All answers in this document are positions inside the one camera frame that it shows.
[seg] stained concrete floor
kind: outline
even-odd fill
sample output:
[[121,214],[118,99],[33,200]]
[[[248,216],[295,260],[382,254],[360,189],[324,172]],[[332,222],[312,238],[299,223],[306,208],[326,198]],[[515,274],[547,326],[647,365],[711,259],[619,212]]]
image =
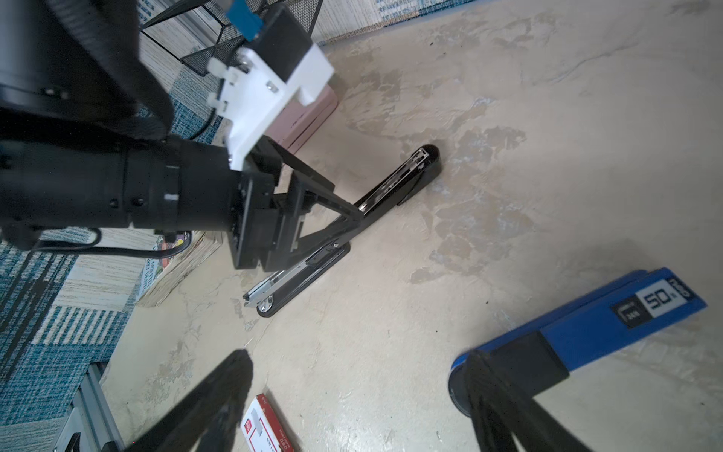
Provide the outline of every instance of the stained concrete floor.
[[722,25],[720,0],[498,0],[327,47],[341,104],[299,157],[352,200],[426,142],[442,176],[270,319],[225,247],[136,309],[103,382],[125,440],[246,347],[303,451],[474,450],[459,353],[666,265],[709,307],[537,399],[595,451],[721,450]]

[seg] cable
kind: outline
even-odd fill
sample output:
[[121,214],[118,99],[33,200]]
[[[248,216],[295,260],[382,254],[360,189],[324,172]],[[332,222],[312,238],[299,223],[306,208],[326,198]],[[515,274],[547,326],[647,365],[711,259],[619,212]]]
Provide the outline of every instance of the cable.
[[105,255],[105,256],[127,256],[127,257],[142,257],[144,259],[165,259],[167,257],[175,256],[191,246],[193,241],[193,233],[191,231],[184,231],[183,243],[178,247],[171,248],[169,250],[159,251],[147,251],[147,250],[132,250],[130,248],[114,248],[114,247],[95,247],[90,244],[84,244],[84,247],[42,247],[34,249],[35,251],[43,252],[54,252],[61,255]]
[[34,251],[46,251],[48,249],[53,250],[85,250],[87,248],[94,247],[100,243],[100,239],[103,238],[103,233],[98,228],[88,228],[88,231],[95,234],[95,239],[91,243],[78,243],[78,242],[66,242],[64,240],[38,240],[38,243],[33,247]]
[[195,140],[196,138],[200,137],[203,132],[206,131],[208,126],[211,125],[211,123],[216,119],[216,109],[212,108],[211,113],[208,115],[208,119],[206,119],[206,122],[201,126],[200,129],[196,131],[193,135],[187,138],[187,140]]
[[[231,64],[231,59],[234,57],[236,52],[241,48],[241,46],[246,43],[247,41],[242,39],[239,41],[239,43],[231,49],[231,51],[228,53],[228,56],[226,57],[226,60],[223,62],[226,66]],[[219,95],[221,95],[221,89],[223,89],[223,79],[218,81],[218,89],[216,90],[216,98],[218,98]],[[208,127],[214,122],[216,117],[216,109],[212,108],[210,114],[208,115],[208,118],[206,119],[206,122],[203,123],[200,129],[198,129],[193,135],[187,138],[187,140],[195,140],[196,138],[200,137],[203,132],[208,129]]]

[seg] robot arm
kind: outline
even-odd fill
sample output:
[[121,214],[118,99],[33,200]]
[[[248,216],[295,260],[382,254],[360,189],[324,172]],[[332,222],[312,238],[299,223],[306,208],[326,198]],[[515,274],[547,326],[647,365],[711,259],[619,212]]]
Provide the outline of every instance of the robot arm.
[[[240,68],[210,62],[211,72],[225,79],[219,98],[209,100],[233,121],[228,149],[166,136],[170,100],[135,56],[134,8],[128,0],[2,3],[5,240],[38,250],[42,230],[67,226],[133,226],[159,234],[221,230],[228,232],[237,268],[261,263],[274,271],[359,223],[362,213],[334,195],[331,182],[262,136],[292,98],[312,102],[333,73],[285,4],[269,8],[257,33],[251,28],[254,38],[240,49]],[[149,119],[134,116],[138,101],[153,113]],[[274,194],[283,163],[295,172],[288,193]],[[300,237],[304,215],[315,203],[341,217]],[[52,251],[128,251],[71,245]]]

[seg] red and white box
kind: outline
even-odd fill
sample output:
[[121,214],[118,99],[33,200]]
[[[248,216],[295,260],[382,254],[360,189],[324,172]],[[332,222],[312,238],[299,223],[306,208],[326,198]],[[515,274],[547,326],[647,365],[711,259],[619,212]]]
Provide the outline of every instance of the red and white box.
[[241,430],[253,452],[294,452],[288,436],[263,394],[254,397],[241,421]]

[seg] pink box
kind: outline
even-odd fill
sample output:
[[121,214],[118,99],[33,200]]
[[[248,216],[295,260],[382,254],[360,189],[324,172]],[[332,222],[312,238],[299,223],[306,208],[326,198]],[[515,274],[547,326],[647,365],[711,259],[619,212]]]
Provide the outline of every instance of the pink box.
[[265,135],[294,154],[324,124],[338,104],[336,94],[326,85],[319,98],[309,106],[291,101],[271,123]]

